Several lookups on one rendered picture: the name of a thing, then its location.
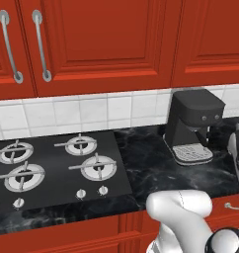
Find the red drawer front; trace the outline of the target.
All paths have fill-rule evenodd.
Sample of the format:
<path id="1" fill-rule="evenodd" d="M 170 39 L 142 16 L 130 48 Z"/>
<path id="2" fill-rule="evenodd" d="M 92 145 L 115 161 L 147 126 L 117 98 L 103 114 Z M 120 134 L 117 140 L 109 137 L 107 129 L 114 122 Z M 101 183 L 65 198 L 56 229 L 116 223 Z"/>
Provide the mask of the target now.
<path id="1" fill-rule="evenodd" d="M 239 229 L 239 211 L 225 208 L 225 203 L 230 203 L 232 207 L 239 208 L 239 194 L 212 199 L 212 212 L 205 219 L 212 231 L 221 227 Z"/>

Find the wide red cupboard door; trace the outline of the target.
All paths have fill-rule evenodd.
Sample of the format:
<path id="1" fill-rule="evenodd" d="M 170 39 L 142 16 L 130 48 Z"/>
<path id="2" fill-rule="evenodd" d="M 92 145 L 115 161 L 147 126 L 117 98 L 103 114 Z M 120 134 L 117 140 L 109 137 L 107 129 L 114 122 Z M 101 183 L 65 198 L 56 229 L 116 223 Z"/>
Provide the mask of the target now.
<path id="1" fill-rule="evenodd" d="M 19 0 L 38 95 L 171 86 L 182 0 Z M 39 10 L 42 66 L 32 13 Z"/>

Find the wide red base cupboard front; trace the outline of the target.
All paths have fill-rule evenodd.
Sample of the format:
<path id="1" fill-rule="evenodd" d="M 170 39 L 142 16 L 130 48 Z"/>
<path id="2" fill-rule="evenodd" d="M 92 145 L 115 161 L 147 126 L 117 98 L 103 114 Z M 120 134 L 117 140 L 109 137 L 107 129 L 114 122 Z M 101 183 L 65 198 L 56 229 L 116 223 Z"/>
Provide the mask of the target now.
<path id="1" fill-rule="evenodd" d="M 0 235 L 0 253 L 109 253 L 119 234 L 117 215 Z"/>

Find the black gas hob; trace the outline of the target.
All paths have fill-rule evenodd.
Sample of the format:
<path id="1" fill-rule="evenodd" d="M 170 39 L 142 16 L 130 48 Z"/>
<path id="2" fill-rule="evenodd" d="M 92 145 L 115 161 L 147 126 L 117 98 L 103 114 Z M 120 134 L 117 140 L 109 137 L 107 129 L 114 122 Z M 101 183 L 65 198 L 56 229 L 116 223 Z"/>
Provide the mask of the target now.
<path id="1" fill-rule="evenodd" d="M 101 196 L 99 189 L 108 188 Z M 78 190 L 86 197 L 78 199 Z M 118 197 L 131 192 L 110 130 L 0 141 L 0 213 Z M 25 204 L 15 209 L 13 202 Z"/>

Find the black coffee machine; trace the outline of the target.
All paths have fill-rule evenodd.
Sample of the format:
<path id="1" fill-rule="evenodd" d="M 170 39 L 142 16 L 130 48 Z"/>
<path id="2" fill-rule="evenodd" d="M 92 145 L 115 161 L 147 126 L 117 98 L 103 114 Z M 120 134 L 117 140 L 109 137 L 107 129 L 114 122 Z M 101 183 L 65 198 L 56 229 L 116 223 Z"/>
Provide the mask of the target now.
<path id="1" fill-rule="evenodd" d="M 208 128 L 222 121 L 225 103 L 206 89 L 176 91 L 172 96 L 164 141 L 182 166 L 210 162 Z"/>

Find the narrow red base cupboard front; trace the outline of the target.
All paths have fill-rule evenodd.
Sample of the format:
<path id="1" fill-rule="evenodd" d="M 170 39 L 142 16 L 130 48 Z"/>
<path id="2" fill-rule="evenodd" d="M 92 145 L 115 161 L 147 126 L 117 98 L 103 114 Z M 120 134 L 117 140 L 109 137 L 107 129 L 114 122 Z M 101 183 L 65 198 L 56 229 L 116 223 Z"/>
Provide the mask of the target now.
<path id="1" fill-rule="evenodd" d="M 135 211 L 119 216 L 119 253 L 146 253 L 155 239 L 159 223 L 147 211 Z"/>

